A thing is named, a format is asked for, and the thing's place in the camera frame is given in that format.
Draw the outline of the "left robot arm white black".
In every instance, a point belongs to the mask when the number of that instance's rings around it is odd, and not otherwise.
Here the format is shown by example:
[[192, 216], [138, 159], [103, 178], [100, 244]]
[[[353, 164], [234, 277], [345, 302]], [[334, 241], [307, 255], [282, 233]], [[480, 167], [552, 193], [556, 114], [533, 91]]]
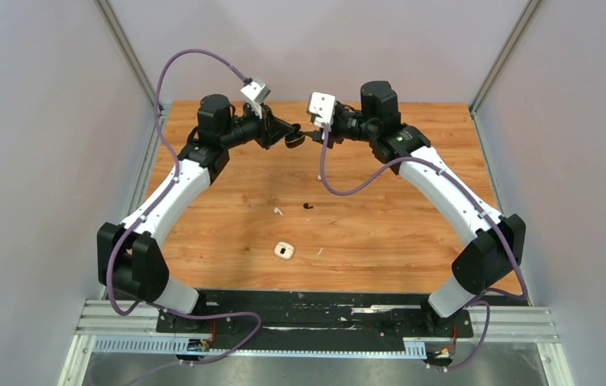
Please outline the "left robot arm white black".
[[199, 305], [201, 293], [171, 277], [161, 246], [180, 215], [227, 165], [230, 149], [250, 141], [268, 149], [280, 140], [293, 148], [305, 136], [300, 125], [276, 117], [267, 105], [254, 110], [244, 104], [238, 115], [226, 96], [205, 96], [197, 125], [163, 183], [136, 211], [118, 224], [103, 224], [96, 234], [98, 280], [108, 293], [174, 310], [187, 331], [201, 331], [209, 314]]

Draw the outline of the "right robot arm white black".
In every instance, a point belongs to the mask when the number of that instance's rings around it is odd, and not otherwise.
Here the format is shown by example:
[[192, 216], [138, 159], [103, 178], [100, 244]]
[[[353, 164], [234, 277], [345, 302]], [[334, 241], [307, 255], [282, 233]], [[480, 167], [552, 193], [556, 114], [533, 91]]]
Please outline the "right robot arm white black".
[[454, 314], [495, 291], [495, 284], [509, 273], [526, 288], [520, 271], [524, 220], [487, 204], [446, 165], [423, 132], [403, 122], [398, 95], [388, 81], [363, 84], [359, 109], [331, 94], [312, 92], [307, 113], [317, 127], [311, 137], [324, 150], [346, 139], [367, 142], [382, 169], [391, 170], [420, 191], [465, 246], [453, 261], [448, 279], [423, 306], [420, 316], [426, 332], [445, 333], [453, 325]]

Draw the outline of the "black charging case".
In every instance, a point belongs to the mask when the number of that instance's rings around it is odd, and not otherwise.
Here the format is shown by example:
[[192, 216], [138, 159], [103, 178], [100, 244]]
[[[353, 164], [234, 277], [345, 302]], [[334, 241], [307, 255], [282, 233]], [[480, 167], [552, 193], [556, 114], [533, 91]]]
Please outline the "black charging case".
[[305, 142], [306, 136], [303, 133], [291, 133], [285, 137], [285, 145], [289, 149], [294, 149]]

